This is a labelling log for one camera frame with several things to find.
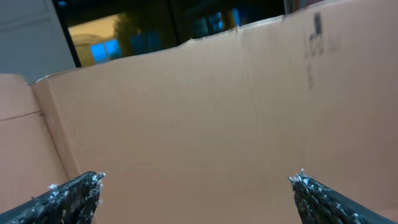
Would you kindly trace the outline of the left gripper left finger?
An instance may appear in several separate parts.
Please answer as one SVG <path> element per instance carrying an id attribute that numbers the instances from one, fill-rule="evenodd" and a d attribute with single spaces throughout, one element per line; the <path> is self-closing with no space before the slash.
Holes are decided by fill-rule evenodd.
<path id="1" fill-rule="evenodd" d="M 100 204 L 105 173 L 85 172 L 1 214 L 1 224 L 90 224 Z"/>

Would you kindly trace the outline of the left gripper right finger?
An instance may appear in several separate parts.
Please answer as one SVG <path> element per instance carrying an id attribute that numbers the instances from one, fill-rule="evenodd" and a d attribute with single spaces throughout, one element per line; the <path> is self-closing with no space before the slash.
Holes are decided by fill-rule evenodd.
<path id="1" fill-rule="evenodd" d="M 306 175 L 303 169 L 289 181 L 303 224 L 397 224 Z"/>

